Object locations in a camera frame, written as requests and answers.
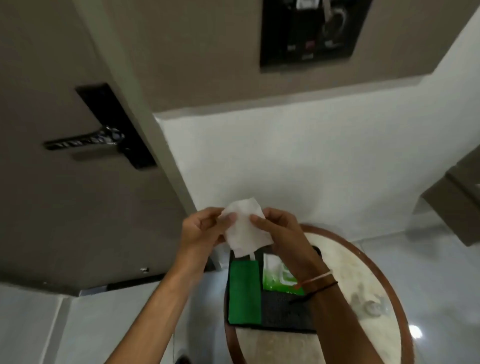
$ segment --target person's left hand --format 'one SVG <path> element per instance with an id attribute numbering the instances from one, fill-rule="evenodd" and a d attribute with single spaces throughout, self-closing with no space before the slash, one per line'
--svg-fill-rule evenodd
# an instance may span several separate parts
<path id="1" fill-rule="evenodd" d="M 208 207 L 183 221 L 174 267 L 188 274 L 193 283 L 201 279 L 213 247 L 225 241 L 223 233 L 237 219 L 236 214 L 229 214 L 217 220 L 222 211 L 221 207 Z"/>

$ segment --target black bracelet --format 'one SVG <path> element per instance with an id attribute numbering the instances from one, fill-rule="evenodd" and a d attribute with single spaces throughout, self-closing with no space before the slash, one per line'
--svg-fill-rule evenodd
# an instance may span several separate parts
<path id="1" fill-rule="evenodd" d="M 311 298 L 312 298 L 314 295 L 316 295 L 317 293 L 323 292 L 323 291 L 325 291 L 325 290 L 329 289 L 330 287 L 333 287 L 333 286 L 335 286 L 335 285 L 337 285 L 337 284 L 338 284 L 337 281 L 335 281 L 335 282 L 333 282 L 333 283 L 330 283 L 329 285 L 327 285 L 327 286 L 325 286 L 325 287 L 322 287 L 322 288 L 320 288 L 320 289 L 318 289 L 318 290 L 316 290 L 316 291 L 307 293 L 306 295 L 304 295 L 304 296 L 302 296 L 302 297 L 300 297 L 300 298 L 296 298 L 296 299 L 294 299 L 294 300 L 291 300 L 291 301 L 289 302 L 289 304 L 297 303 L 297 302 L 307 302 L 309 299 L 311 299 Z"/>

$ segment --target wooden table edge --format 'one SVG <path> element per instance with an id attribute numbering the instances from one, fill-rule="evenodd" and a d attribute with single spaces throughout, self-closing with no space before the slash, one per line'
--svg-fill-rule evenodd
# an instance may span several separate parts
<path id="1" fill-rule="evenodd" d="M 366 256 L 366 254 L 357 248 L 355 245 L 350 243 L 349 241 L 345 240 L 341 236 L 311 225 L 301 225 L 303 232 L 309 232 L 312 234 L 317 234 L 320 236 L 324 236 L 328 239 L 334 240 L 337 243 L 343 245 L 345 248 L 350 250 L 353 254 L 355 254 L 365 265 L 370 269 L 370 271 L 375 275 L 378 279 L 380 284 L 385 289 L 385 292 L 390 299 L 390 302 L 393 307 L 393 311 L 395 313 L 398 328 L 400 330 L 400 345 L 401 345 L 401 358 L 400 364 L 414 364 L 415 361 L 415 354 L 413 351 L 413 340 L 410 334 L 410 329 L 408 327 L 407 316 L 405 315 L 405 311 L 403 310 L 402 304 L 398 299 L 392 285 L 382 273 L 382 271 L 377 267 L 377 265 Z M 237 337 L 237 331 L 234 326 L 231 326 L 228 323 L 228 318 L 225 316 L 226 313 L 226 305 L 227 305 L 227 292 L 225 292 L 224 297 L 224 322 L 225 322 L 225 336 L 227 338 L 227 346 L 228 351 L 230 352 L 230 356 L 232 358 L 233 364 L 246 364 L 245 357 L 240 348 L 240 343 Z"/>

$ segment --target hand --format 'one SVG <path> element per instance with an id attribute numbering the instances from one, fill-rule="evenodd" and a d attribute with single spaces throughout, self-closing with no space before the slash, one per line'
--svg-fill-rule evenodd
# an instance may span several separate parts
<path id="1" fill-rule="evenodd" d="M 262 211 L 265 218 L 250 215 L 250 221 L 272 235 L 274 252 L 299 282 L 328 272 L 328 267 L 312 248 L 294 215 L 270 207 Z"/>
<path id="2" fill-rule="evenodd" d="M 174 269 L 188 275 L 193 283 L 202 278 L 213 247 L 225 241 L 223 233 L 237 218 L 235 214 L 229 214 L 217 220 L 222 211 L 220 207 L 209 207 L 183 221 Z"/>

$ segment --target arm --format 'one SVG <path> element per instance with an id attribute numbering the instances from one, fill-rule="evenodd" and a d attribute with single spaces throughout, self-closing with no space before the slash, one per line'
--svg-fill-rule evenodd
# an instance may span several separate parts
<path id="1" fill-rule="evenodd" d="M 329 268 L 314 251 L 292 214 L 264 209 L 265 219 L 251 215 L 252 223 L 272 235 L 274 251 L 299 281 L 317 277 Z M 327 276 L 304 286 L 312 292 L 335 282 Z M 327 364 L 383 364 L 338 286 L 309 300 L 313 323 Z"/>
<path id="2" fill-rule="evenodd" d="M 175 330 L 188 296 L 202 278 L 213 247 L 234 222 L 228 215 L 217 223 L 223 209 L 210 207 L 186 218 L 180 248 L 172 269 L 148 299 L 106 364 L 158 364 Z"/>

